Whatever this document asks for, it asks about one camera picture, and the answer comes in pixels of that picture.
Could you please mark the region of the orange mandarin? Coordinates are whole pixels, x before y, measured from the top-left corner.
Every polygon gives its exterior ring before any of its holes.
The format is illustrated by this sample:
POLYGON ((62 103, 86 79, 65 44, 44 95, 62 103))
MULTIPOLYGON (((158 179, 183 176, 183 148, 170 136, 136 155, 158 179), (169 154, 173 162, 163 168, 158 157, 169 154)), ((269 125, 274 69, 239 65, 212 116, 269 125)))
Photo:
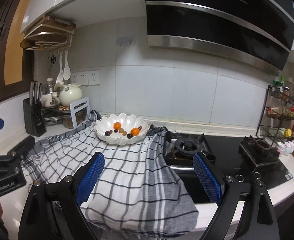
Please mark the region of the orange mandarin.
POLYGON ((137 135, 139 135, 139 132, 140 132, 139 128, 135 127, 133 129, 131 129, 131 132, 130 133, 133 136, 137 136, 137 135))
POLYGON ((122 128, 122 124, 120 122, 115 122, 113 125, 113 129, 119 130, 122 128))

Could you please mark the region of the black knife block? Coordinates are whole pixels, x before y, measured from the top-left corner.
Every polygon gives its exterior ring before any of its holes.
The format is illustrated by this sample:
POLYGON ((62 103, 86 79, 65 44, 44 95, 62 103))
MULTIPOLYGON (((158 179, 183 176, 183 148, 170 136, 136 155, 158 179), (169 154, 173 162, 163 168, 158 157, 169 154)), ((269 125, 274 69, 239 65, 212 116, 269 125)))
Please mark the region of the black knife block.
POLYGON ((23 100, 24 124, 29 135, 40 137, 46 133, 41 110, 42 83, 33 81, 30 83, 29 98, 23 100))

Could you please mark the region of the steel lidded pot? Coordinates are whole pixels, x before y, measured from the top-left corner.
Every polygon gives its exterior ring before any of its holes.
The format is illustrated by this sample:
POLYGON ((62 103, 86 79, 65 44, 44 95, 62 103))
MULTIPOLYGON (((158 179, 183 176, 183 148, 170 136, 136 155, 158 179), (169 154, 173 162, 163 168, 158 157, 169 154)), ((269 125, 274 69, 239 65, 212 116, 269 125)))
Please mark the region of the steel lidded pot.
POLYGON ((47 78, 47 83, 42 87, 41 103, 43 108, 53 108, 60 104, 59 96, 54 90, 51 77, 47 78))

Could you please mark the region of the cream ceramic pot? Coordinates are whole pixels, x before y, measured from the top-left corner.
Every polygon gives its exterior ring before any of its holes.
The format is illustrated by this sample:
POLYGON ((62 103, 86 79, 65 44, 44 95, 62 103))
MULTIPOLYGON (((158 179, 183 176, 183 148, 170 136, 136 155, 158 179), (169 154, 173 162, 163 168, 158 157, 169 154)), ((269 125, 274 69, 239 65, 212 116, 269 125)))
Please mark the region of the cream ceramic pot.
POLYGON ((81 85, 76 83, 63 85, 60 89, 59 98, 63 106, 70 106, 71 103, 82 99, 81 85))

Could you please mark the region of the white hanging ladle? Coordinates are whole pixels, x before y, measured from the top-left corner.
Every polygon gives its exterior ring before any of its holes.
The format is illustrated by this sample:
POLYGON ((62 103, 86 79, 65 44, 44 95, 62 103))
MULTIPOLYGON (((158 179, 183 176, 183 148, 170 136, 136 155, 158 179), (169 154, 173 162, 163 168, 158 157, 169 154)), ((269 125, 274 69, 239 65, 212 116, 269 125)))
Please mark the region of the white hanging ladle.
POLYGON ((63 54, 63 52, 59 53, 59 68, 60 68, 60 71, 59 71, 59 74, 58 74, 58 76, 56 78, 56 83, 59 83, 59 82, 63 81, 62 54, 63 54))

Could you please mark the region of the checkered grey white cloth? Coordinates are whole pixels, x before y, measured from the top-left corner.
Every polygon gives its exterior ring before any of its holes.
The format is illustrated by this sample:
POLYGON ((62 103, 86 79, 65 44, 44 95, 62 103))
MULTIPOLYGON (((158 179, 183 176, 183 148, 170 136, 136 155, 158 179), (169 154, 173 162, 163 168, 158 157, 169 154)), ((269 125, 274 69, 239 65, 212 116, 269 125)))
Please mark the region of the checkered grey white cloth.
POLYGON ((142 141, 117 146, 98 138, 94 131, 98 118, 98 112, 92 111, 80 128, 37 141, 22 161, 27 183, 58 182, 100 152, 104 170, 81 206, 89 222, 153 238, 191 232, 198 211, 182 179, 164 160, 166 127, 152 126, 142 141))

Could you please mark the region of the white hanging spoon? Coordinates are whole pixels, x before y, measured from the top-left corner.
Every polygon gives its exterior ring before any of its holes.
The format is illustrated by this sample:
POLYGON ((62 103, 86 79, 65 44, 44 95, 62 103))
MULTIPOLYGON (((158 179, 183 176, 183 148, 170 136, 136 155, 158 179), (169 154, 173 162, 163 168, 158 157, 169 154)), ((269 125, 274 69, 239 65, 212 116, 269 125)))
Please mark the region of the white hanging spoon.
POLYGON ((63 79, 67 81, 71 78, 71 69, 68 64, 68 51, 67 50, 65 51, 65 55, 64 55, 64 63, 65 63, 65 66, 63 68, 63 79))

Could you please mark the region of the black scissors hanging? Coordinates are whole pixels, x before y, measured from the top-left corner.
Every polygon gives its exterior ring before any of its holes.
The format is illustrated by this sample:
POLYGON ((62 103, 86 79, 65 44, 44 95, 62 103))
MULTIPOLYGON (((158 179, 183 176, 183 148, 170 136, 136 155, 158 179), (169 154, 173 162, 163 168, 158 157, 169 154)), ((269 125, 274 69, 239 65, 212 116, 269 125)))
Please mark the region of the black scissors hanging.
POLYGON ((55 63, 56 63, 56 56, 55 55, 51 55, 50 56, 50 61, 49 61, 49 74, 51 74, 52 68, 53 68, 53 66, 54 66, 55 63))

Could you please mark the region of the black spice rack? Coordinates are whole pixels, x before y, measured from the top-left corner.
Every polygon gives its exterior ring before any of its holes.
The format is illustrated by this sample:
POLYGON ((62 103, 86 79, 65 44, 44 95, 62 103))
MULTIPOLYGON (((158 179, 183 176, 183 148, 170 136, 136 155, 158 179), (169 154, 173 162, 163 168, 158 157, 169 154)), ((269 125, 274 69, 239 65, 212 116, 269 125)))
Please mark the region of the black spice rack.
POLYGON ((294 82, 291 77, 282 76, 268 85, 256 137, 273 145, 294 139, 294 82))

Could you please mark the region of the white scalloped fruit bowl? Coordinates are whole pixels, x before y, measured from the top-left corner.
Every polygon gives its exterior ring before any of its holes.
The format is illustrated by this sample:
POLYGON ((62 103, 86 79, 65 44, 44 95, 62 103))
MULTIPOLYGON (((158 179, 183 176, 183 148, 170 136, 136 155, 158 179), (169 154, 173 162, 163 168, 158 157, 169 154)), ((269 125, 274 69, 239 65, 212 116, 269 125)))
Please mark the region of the white scalloped fruit bowl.
POLYGON ((147 120, 141 116, 135 116, 134 114, 126 115, 124 113, 120 115, 111 114, 109 117, 103 116, 101 120, 96 121, 94 125, 94 131, 97 134, 98 138, 111 145, 132 145, 136 142, 143 140, 148 130, 150 129, 150 124, 147 120), (122 129, 129 134, 131 129, 135 127, 142 126, 142 130, 139 132, 139 135, 133 136, 131 139, 127 138, 127 135, 122 133, 115 133, 113 125, 115 122, 120 122, 122 124, 122 129), (108 137, 105 136, 106 131, 112 130, 113 133, 108 137))

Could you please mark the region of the wooden cutting board rack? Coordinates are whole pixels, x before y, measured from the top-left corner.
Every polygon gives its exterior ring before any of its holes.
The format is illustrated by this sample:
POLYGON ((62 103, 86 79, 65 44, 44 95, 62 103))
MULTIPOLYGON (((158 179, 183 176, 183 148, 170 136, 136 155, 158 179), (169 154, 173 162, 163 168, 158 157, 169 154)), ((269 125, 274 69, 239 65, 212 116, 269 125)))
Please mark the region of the wooden cutting board rack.
POLYGON ((65 48, 72 42, 76 24, 44 16, 26 29, 20 47, 25 50, 55 50, 65 48))

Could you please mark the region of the black range hood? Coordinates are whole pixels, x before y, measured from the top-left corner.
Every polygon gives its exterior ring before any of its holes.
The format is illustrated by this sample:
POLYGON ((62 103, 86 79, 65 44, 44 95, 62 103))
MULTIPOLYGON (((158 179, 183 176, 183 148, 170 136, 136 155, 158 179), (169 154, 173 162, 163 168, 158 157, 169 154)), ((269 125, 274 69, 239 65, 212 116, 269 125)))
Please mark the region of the black range hood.
POLYGON ((294 41, 292 0, 145 0, 151 47, 185 49, 279 75, 294 41))

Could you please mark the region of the white wall socket panel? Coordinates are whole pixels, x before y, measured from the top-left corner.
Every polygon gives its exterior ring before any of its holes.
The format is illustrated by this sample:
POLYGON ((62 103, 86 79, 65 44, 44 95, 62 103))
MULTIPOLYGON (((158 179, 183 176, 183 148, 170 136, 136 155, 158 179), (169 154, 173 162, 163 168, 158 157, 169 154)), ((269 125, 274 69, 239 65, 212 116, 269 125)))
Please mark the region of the white wall socket panel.
POLYGON ((100 71, 76 72, 71 74, 71 83, 82 86, 97 86, 100 84, 100 71))

